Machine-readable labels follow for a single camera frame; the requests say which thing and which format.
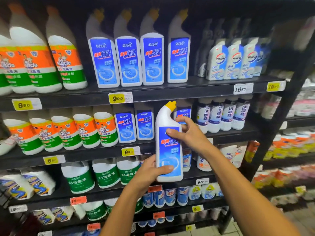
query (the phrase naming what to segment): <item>white bottle with blue label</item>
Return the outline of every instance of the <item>white bottle with blue label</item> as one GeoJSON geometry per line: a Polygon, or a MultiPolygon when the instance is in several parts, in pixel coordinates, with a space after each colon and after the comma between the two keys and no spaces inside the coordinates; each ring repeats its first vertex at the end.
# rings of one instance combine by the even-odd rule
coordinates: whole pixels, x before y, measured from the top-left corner
{"type": "Polygon", "coordinates": [[[225,97],[214,98],[211,102],[211,111],[208,121],[208,132],[217,133],[220,130],[220,120],[223,113],[225,97]]]}
{"type": "Polygon", "coordinates": [[[252,37],[248,39],[248,43],[244,46],[244,54],[242,57],[242,66],[239,79],[248,79],[253,77],[254,68],[257,59],[257,48],[258,37],[252,37]]]}
{"type": "Polygon", "coordinates": [[[173,113],[173,119],[177,117],[191,118],[192,99],[177,99],[176,109],[173,113]]]}
{"type": "Polygon", "coordinates": [[[131,104],[114,104],[113,111],[119,143],[133,143],[137,139],[134,108],[131,104]]]}
{"type": "Polygon", "coordinates": [[[166,134],[168,128],[181,132],[181,124],[171,118],[176,108],[176,102],[165,104],[157,114],[155,120],[155,166],[173,165],[171,173],[160,175],[157,182],[175,182],[183,179],[183,149],[180,142],[166,134]]]}
{"type": "Polygon", "coordinates": [[[226,69],[226,57],[228,49],[225,46],[225,39],[219,38],[215,41],[215,46],[209,52],[207,64],[207,80],[223,80],[226,69]]]}
{"type": "Polygon", "coordinates": [[[181,28],[187,13],[188,9],[180,10],[168,28],[168,83],[186,83],[188,80],[191,35],[181,28]]]}
{"type": "Polygon", "coordinates": [[[164,83],[164,36],[153,28],[158,12],[158,8],[151,8],[140,25],[143,85],[164,83]]]}
{"type": "Polygon", "coordinates": [[[136,114],[137,135],[139,140],[154,138],[153,106],[149,103],[134,103],[136,114]]]}
{"type": "Polygon", "coordinates": [[[127,29],[131,19],[131,9],[124,9],[114,23],[114,37],[121,86],[140,86],[142,84],[142,66],[139,37],[127,29]]]}
{"type": "Polygon", "coordinates": [[[223,114],[220,120],[220,130],[229,131],[236,108],[237,95],[227,96],[224,101],[223,114]]]}
{"type": "Polygon", "coordinates": [[[256,46],[259,46],[259,52],[253,76],[260,76],[260,74],[264,74],[266,72],[267,62],[271,52],[270,41],[270,38],[259,38],[258,40],[256,46]]]}
{"type": "Polygon", "coordinates": [[[114,38],[102,32],[104,10],[95,9],[86,23],[86,37],[93,61],[97,86],[115,88],[120,85],[114,38]]]}
{"type": "Polygon", "coordinates": [[[242,130],[245,124],[245,118],[250,108],[250,100],[252,94],[242,94],[236,103],[236,110],[232,120],[232,128],[235,130],[242,130]]]}
{"type": "Polygon", "coordinates": [[[208,131],[208,121],[210,116],[210,104],[212,98],[199,98],[197,104],[197,126],[200,128],[203,134],[208,131]]]}

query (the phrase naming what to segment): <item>orange price tag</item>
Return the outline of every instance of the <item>orange price tag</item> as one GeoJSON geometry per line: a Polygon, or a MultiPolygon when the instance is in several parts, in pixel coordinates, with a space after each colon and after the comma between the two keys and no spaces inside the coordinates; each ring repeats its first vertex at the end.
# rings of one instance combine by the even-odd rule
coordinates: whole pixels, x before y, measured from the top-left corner
{"type": "Polygon", "coordinates": [[[152,185],[152,186],[149,186],[148,193],[161,191],[161,190],[163,190],[162,185],[152,185]]]}
{"type": "Polygon", "coordinates": [[[155,236],[155,232],[145,233],[144,236],[155,236]]]}
{"type": "Polygon", "coordinates": [[[70,205],[78,205],[88,202],[86,196],[79,196],[70,198],[70,205]]]}
{"type": "Polygon", "coordinates": [[[153,213],[153,219],[159,219],[159,218],[165,218],[165,212],[164,211],[153,213]]]}
{"type": "Polygon", "coordinates": [[[87,225],[88,231],[100,229],[100,223],[93,223],[87,225]]]}

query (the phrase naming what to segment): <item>shelf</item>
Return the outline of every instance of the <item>shelf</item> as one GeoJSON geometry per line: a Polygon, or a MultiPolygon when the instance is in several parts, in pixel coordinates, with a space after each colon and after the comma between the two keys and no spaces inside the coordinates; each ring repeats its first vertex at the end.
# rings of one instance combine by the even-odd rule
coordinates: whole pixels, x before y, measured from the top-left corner
{"type": "MultiPolygon", "coordinates": [[[[226,144],[239,141],[257,140],[259,137],[259,130],[246,121],[242,130],[219,131],[217,133],[207,133],[208,138],[214,139],[214,144],[226,144]]],[[[27,156],[24,155],[21,149],[16,146],[9,153],[0,156],[0,170],[17,169],[23,167],[34,167],[45,165],[43,157],[64,155],[66,162],[96,160],[104,158],[114,158],[121,156],[121,148],[139,146],[141,154],[155,153],[155,139],[149,141],[136,140],[133,143],[120,144],[117,143],[112,147],[103,147],[101,145],[86,149],[83,146],[76,150],[68,151],[61,149],[55,152],[41,151],[38,154],[27,156]]]]}
{"type": "Polygon", "coordinates": [[[43,109],[81,107],[109,104],[108,93],[131,91],[134,102],[174,100],[180,98],[200,98],[233,95],[235,84],[254,83],[253,93],[264,93],[270,81],[282,81],[277,77],[262,75],[251,79],[208,81],[199,77],[189,77],[186,83],[157,86],[117,87],[100,89],[96,83],[81,90],[62,89],[49,94],[11,94],[0,98],[0,112],[14,111],[12,99],[39,98],[43,109]]]}
{"type": "Polygon", "coordinates": [[[314,115],[308,117],[294,116],[292,118],[287,118],[286,121],[288,122],[287,128],[315,126],[314,115]]]}
{"type": "Polygon", "coordinates": [[[292,167],[297,165],[305,165],[315,163],[315,153],[310,152],[307,154],[300,154],[299,157],[292,158],[286,157],[285,159],[271,159],[269,161],[263,161],[263,169],[270,170],[281,167],[292,167]]]}
{"type": "MultiPolygon", "coordinates": [[[[41,231],[53,231],[53,236],[62,236],[71,233],[79,233],[87,230],[87,224],[89,222],[85,222],[85,218],[83,220],[77,219],[75,216],[66,222],[54,222],[51,225],[43,225],[41,227],[41,231]]],[[[103,227],[105,220],[101,221],[101,227],[103,227]]],[[[212,226],[218,224],[218,221],[212,220],[210,218],[210,214],[206,216],[206,218],[201,218],[198,214],[195,215],[195,219],[193,221],[189,221],[187,218],[182,220],[179,216],[175,216],[173,222],[167,222],[165,220],[164,223],[157,223],[155,227],[145,226],[141,228],[136,227],[136,231],[131,233],[131,235],[142,236],[147,232],[155,232],[155,235],[165,235],[165,234],[173,234],[182,231],[186,231],[186,225],[195,224],[196,229],[212,226]]]]}
{"type": "MultiPolygon", "coordinates": [[[[86,192],[84,194],[73,194],[70,191],[70,187],[68,185],[67,180],[65,179],[65,177],[62,176],[60,167],[56,166],[54,167],[54,169],[47,169],[47,170],[48,171],[50,170],[51,171],[50,174],[52,174],[53,178],[56,179],[56,190],[53,192],[53,194],[47,195],[47,196],[34,195],[30,199],[26,199],[26,200],[13,199],[10,201],[9,205],[15,206],[15,205],[26,204],[28,207],[28,210],[30,211],[40,210],[40,209],[51,209],[53,207],[69,206],[71,197],[85,195],[87,197],[87,202],[93,202],[93,201],[110,199],[110,198],[117,198],[120,196],[124,188],[124,186],[120,182],[107,189],[101,189],[96,184],[96,186],[89,192],[86,192]]],[[[162,183],[163,190],[196,185],[196,180],[202,179],[202,178],[209,178],[210,182],[217,181],[212,171],[206,172],[206,171],[199,170],[196,166],[196,162],[192,160],[191,168],[188,172],[184,173],[183,180],[178,181],[178,182],[162,183]]],[[[160,185],[160,184],[161,183],[159,182],[154,182],[152,185],[160,185]]]]}

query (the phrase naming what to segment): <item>cleaning product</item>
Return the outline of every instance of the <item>cleaning product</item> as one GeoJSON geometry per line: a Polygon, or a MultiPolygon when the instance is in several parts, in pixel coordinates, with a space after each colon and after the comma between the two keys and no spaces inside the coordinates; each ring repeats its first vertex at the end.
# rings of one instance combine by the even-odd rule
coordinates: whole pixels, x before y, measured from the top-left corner
{"type": "Polygon", "coordinates": [[[146,192],[143,196],[142,196],[142,201],[143,201],[143,206],[146,208],[151,208],[154,204],[153,202],[153,193],[152,192],[146,192]]]}
{"type": "Polygon", "coordinates": [[[242,94],[236,103],[236,109],[232,120],[232,128],[235,130],[242,130],[245,124],[245,118],[250,108],[250,100],[252,94],[242,94]]]}
{"type": "Polygon", "coordinates": [[[84,203],[81,206],[86,211],[89,221],[99,220],[107,214],[107,208],[102,200],[84,203]]]}
{"type": "Polygon", "coordinates": [[[224,30],[222,24],[224,19],[217,21],[217,26],[214,31],[215,45],[209,52],[207,63],[207,80],[222,80],[226,70],[226,57],[228,56],[228,49],[225,46],[224,30]]]}
{"type": "Polygon", "coordinates": [[[63,148],[63,142],[58,130],[50,120],[49,110],[28,111],[30,122],[48,152],[58,151],[63,148]]]}
{"type": "Polygon", "coordinates": [[[123,185],[127,185],[140,168],[139,157],[118,157],[117,167],[120,174],[121,183],[123,185]]]}
{"type": "Polygon", "coordinates": [[[92,107],[74,107],[72,113],[83,146],[85,148],[97,147],[100,144],[100,135],[96,128],[92,107]]]}
{"type": "Polygon", "coordinates": [[[50,211],[50,209],[34,210],[32,214],[37,218],[41,224],[52,224],[55,222],[55,215],[50,211]]]}
{"type": "Polygon", "coordinates": [[[82,140],[73,120],[71,108],[50,109],[49,115],[66,150],[74,150],[82,146],[82,140]]]}
{"type": "Polygon", "coordinates": [[[188,80],[191,35],[181,27],[188,16],[187,13],[188,9],[180,10],[168,28],[168,83],[186,83],[188,80]]]}
{"type": "Polygon", "coordinates": [[[204,199],[212,199],[215,196],[215,188],[213,183],[201,186],[201,196],[204,199]]]}
{"type": "Polygon", "coordinates": [[[164,83],[164,36],[154,30],[158,8],[151,8],[140,25],[140,49],[143,85],[164,83]]]}
{"type": "Polygon", "coordinates": [[[208,132],[216,133],[220,130],[220,121],[223,114],[225,97],[214,98],[211,102],[211,111],[208,121],[208,132]]]}
{"type": "Polygon", "coordinates": [[[188,189],[188,198],[190,200],[199,199],[201,195],[201,187],[200,185],[190,186],[188,189]]]}
{"type": "Polygon", "coordinates": [[[139,213],[142,209],[143,209],[143,202],[140,197],[136,203],[135,214],[139,213]]]}
{"type": "Polygon", "coordinates": [[[61,164],[61,171],[67,178],[70,190],[73,194],[81,194],[93,189],[95,182],[89,171],[87,161],[77,161],[61,164]]]}
{"type": "Polygon", "coordinates": [[[86,23],[86,37],[92,56],[97,86],[115,88],[120,85],[118,62],[114,38],[100,27],[104,20],[104,9],[95,9],[86,23]]]}
{"type": "Polygon", "coordinates": [[[88,86],[77,50],[76,39],[70,28],[53,6],[47,6],[48,21],[46,36],[53,59],[67,90],[83,89],[88,86]]]}
{"type": "Polygon", "coordinates": [[[38,93],[52,93],[62,89],[59,74],[53,63],[44,35],[28,18],[21,4],[10,3],[12,12],[10,36],[23,56],[24,66],[38,93]]]}
{"type": "MultiPolygon", "coordinates": [[[[9,26],[0,17],[0,66],[10,87],[15,93],[32,93],[35,88],[28,77],[27,68],[23,64],[23,58],[19,55],[13,42],[9,26]]],[[[9,94],[10,91],[1,77],[0,95],[9,94]]]]}
{"type": "Polygon", "coordinates": [[[176,108],[173,114],[173,119],[175,120],[177,117],[191,118],[191,107],[192,107],[191,99],[177,99],[176,108]]]}
{"type": "Polygon", "coordinates": [[[18,172],[0,171],[0,184],[17,200],[29,199],[34,194],[34,189],[18,172]]]}
{"type": "Polygon", "coordinates": [[[131,104],[113,105],[120,143],[132,143],[137,138],[134,108],[131,104]]]}
{"type": "Polygon", "coordinates": [[[25,155],[34,155],[44,150],[45,146],[29,122],[26,112],[2,113],[2,119],[25,155]]]}
{"type": "Polygon", "coordinates": [[[224,101],[223,113],[220,120],[220,130],[229,131],[236,108],[237,95],[227,96],[224,101]]]}
{"type": "Polygon", "coordinates": [[[100,144],[111,147],[118,143],[118,133],[111,105],[93,106],[93,117],[100,135],[100,144]]]}
{"type": "Polygon", "coordinates": [[[20,169],[22,176],[40,196],[50,195],[55,191],[56,182],[40,167],[20,169]]]}
{"type": "Polygon", "coordinates": [[[203,134],[208,131],[208,121],[210,116],[210,104],[212,98],[199,98],[197,103],[197,125],[203,134]]]}
{"type": "Polygon", "coordinates": [[[257,53],[253,76],[260,76],[260,74],[266,72],[268,59],[271,53],[270,41],[271,38],[268,37],[258,39],[256,46],[259,46],[260,51],[257,53]]]}
{"type": "Polygon", "coordinates": [[[113,199],[106,199],[104,200],[104,203],[107,205],[107,211],[110,214],[114,205],[116,204],[118,198],[113,198],[113,199]]]}
{"type": "Polygon", "coordinates": [[[200,46],[198,47],[197,51],[196,51],[196,58],[195,58],[195,69],[194,69],[194,76],[197,75],[198,71],[199,71],[199,59],[200,59],[200,51],[204,49],[204,46],[207,42],[207,40],[209,38],[213,37],[213,33],[212,31],[210,31],[210,25],[212,23],[212,19],[206,19],[206,24],[205,27],[203,28],[202,31],[202,39],[200,42],[200,46]]]}
{"type": "Polygon", "coordinates": [[[155,191],[153,192],[154,205],[157,208],[162,208],[165,204],[165,191],[155,191]]]}
{"type": "Polygon", "coordinates": [[[139,140],[154,138],[153,106],[148,103],[134,103],[136,114],[137,135],[139,140]]]}
{"type": "Polygon", "coordinates": [[[158,182],[174,182],[183,179],[183,150],[181,144],[166,134],[168,128],[181,132],[181,124],[171,119],[171,113],[176,108],[176,102],[170,101],[157,114],[155,121],[156,167],[173,165],[171,173],[158,176],[158,182]]]}
{"type": "Polygon", "coordinates": [[[93,160],[92,167],[101,189],[109,188],[120,182],[116,158],[93,160]]]}
{"type": "Polygon", "coordinates": [[[199,170],[203,170],[203,171],[212,171],[212,168],[211,168],[210,164],[207,162],[207,160],[201,158],[199,155],[197,158],[197,168],[199,170]]]}
{"type": "Polygon", "coordinates": [[[176,200],[176,190],[171,189],[171,190],[165,190],[165,203],[168,206],[173,206],[175,204],[176,200]]]}
{"type": "Polygon", "coordinates": [[[131,9],[123,9],[114,23],[116,53],[121,86],[140,86],[142,84],[142,66],[139,37],[127,29],[131,19],[131,9]]]}
{"type": "Polygon", "coordinates": [[[176,189],[177,202],[180,206],[187,205],[188,202],[188,187],[182,187],[176,189]]]}
{"type": "Polygon", "coordinates": [[[252,37],[248,39],[248,43],[244,46],[244,54],[242,58],[242,66],[240,70],[239,79],[252,78],[254,73],[254,67],[257,59],[257,48],[258,37],[252,37]]]}
{"type": "Polygon", "coordinates": [[[52,208],[51,212],[55,215],[56,220],[65,222],[71,219],[74,210],[71,206],[64,206],[52,208]]]}

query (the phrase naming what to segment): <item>blue toilet cleaner label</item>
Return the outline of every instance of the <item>blue toilet cleaner label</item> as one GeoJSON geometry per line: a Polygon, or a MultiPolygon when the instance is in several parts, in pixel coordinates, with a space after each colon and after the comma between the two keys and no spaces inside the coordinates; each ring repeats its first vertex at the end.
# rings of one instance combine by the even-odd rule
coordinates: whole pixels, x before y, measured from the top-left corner
{"type": "Polygon", "coordinates": [[[178,202],[185,204],[188,202],[188,187],[178,188],[177,189],[177,200],[178,202]]]}
{"type": "Polygon", "coordinates": [[[119,76],[116,76],[111,40],[89,39],[89,43],[98,82],[100,84],[116,84],[119,76]]]}
{"type": "Polygon", "coordinates": [[[245,121],[249,108],[250,102],[248,100],[239,98],[236,103],[236,110],[233,119],[237,121],[245,121]]]}
{"type": "Polygon", "coordinates": [[[207,76],[210,80],[222,80],[224,77],[226,63],[228,56],[228,49],[225,45],[222,45],[221,53],[217,54],[215,57],[212,57],[212,65],[209,65],[207,68],[207,76]]]}
{"type": "Polygon", "coordinates": [[[152,138],[152,111],[137,110],[138,131],[140,138],[152,138]]]}
{"type": "Polygon", "coordinates": [[[209,121],[210,103],[198,103],[197,105],[197,124],[206,126],[209,121]]]}
{"type": "Polygon", "coordinates": [[[187,107],[177,107],[176,109],[176,117],[188,117],[191,115],[191,106],[187,107]]]}
{"type": "Polygon", "coordinates": [[[243,79],[248,79],[248,78],[253,77],[254,68],[256,65],[256,59],[258,55],[257,51],[258,51],[258,48],[254,47],[252,51],[249,51],[249,53],[246,56],[243,56],[242,67],[241,67],[242,69],[241,76],[243,79]]]}
{"type": "Polygon", "coordinates": [[[169,204],[175,202],[176,193],[175,189],[165,190],[165,201],[169,204]]]}
{"type": "Polygon", "coordinates": [[[153,200],[157,206],[161,206],[165,202],[164,190],[153,192],[153,200]]]}
{"type": "Polygon", "coordinates": [[[132,123],[132,114],[131,112],[125,112],[125,113],[117,113],[116,114],[117,119],[117,128],[118,133],[121,141],[126,142],[130,140],[134,140],[135,134],[134,134],[134,126],[132,123]]]}
{"type": "Polygon", "coordinates": [[[212,101],[211,103],[211,111],[209,116],[209,123],[211,124],[219,124],[222,113],[223,113],[223,103],[218,103],[212,101]]]}
{"type": "Polygon", "coordinates": [[[244,47],[241,45],[232,47],[231,53],[229,53],[230,59],[226,67],[226,79],[237,79],[239,77],[242,66],[242,56],[244,54],[243,49],[244,47]]]}
{"type": "Polygon", "coordinates": [[[145,76],[147,82],[161,82],[163,79],[162,38],[143,39],[145,76]]]}
{"type": "Polygon", "coordinates": [[[185,79],[188,70],[189,38],[171,38],[170,79],[185,79]]]}
{"type": "Polygon", "coordinates": [[[173,165],[174,170],[171,173],[165,174],[165,177],[181,175],[181,152],[180,143],[178,140],[169,137],[166,130],[174,129],[179,131],[179,127],[159,127],[159,143],[160,143],[160,167],[165,165],[173,165]]]}
{"type": "Polygon", "coordinates": [[[234,112],[236,108],[236,101],[225,100],[223,114],[221,117],[221,121],[223,122],[232,122],[234,112]]]}
{"type": "Polygon", "coordinates": [[[123,83],[139,83],[139,63],[137,40],[135,38],[117,39],[118,56],[123,83]]]}
{"type": "Polygon", "coordinates": [[[183,150],[183,168],[190,167],[191,163],[191,150],[183,150]]]}
{"type": "Polygon", "coordinates": [[[153,204],[153,193],[145,193],[143,196],[142,196],[142,201],[143,201],[143,204],[146,205],[146,206],[150,206],[153,204]]]}

